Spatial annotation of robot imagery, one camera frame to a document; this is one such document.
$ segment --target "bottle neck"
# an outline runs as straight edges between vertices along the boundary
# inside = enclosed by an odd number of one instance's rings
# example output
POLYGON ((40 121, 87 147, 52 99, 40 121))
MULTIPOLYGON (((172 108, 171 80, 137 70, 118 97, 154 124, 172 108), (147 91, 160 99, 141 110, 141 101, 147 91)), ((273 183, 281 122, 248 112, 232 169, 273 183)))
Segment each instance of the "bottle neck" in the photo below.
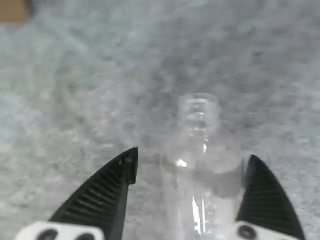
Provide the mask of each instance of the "bottle neck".
POLYGON ((180 98, 179 128, 190 136, 209 136, 220 127, 220 107, 211 94, 192 94, 180 98))

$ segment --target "gray carpet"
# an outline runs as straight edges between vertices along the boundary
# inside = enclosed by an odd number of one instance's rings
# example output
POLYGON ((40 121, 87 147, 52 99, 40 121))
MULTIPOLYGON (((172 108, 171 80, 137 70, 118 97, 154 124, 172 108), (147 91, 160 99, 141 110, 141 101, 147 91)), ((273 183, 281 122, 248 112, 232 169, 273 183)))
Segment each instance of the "gray carpet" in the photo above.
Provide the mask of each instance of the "gray carpet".
POLYGON ((177 96, 208 92, 320 239, 320 1, 38 0, 0 27, 0 232, 45 220, 139 147, 123 239, 165 238, 158 155, 177 96))

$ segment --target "screw hole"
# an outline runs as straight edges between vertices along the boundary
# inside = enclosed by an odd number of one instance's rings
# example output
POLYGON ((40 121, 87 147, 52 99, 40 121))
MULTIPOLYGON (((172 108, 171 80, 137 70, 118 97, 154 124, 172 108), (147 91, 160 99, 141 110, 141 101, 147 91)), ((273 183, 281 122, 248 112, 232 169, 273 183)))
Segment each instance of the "screw hole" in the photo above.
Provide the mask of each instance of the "screw hole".
POLYGON ((90 233, 81 234, 76 240, 95 240, 95 237, 90 233))
POLYGON ((58 232, 54 229, 47 229, 40 233, 36 240, 55 240, 58 232))
POLYGON ((257 237, 256 231, 247 225, 242 225, 238 228, 238 235, 246 240, 255 240, 257 237))

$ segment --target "clear plastic bottle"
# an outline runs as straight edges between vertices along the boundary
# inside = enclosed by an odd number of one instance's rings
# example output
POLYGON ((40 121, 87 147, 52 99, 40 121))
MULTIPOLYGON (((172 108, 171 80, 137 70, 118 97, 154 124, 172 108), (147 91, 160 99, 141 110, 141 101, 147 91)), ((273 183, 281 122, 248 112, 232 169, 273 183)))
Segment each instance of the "clear plastic bottle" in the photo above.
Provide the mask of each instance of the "clear plastic bottle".
POLYGON ((179 99, 177 131, 168 139, 161 163, 167 221, 175 240, 223 240, 235 220, 244 161, 220 111, 212 94, 179 99))

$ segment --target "ribbed rubber pad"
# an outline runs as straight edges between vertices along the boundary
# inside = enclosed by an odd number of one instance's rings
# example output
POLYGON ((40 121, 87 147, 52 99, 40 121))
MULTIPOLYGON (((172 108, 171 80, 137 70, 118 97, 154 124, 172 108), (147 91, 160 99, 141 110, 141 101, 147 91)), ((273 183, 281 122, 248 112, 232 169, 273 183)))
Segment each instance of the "ribbed rubber pad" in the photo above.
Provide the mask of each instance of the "ribbed rubber pad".
POLYGON ((254 155, 248 163, 246 181, 236 220, 305 240, 298 217, 283 188, 267 165, 254 155))
POLYGON ((100 228, 106 240, 120 240, 128 186, 136 182, 138 149, 129 149, 108 162, 54 213, 50 221, 100 228))

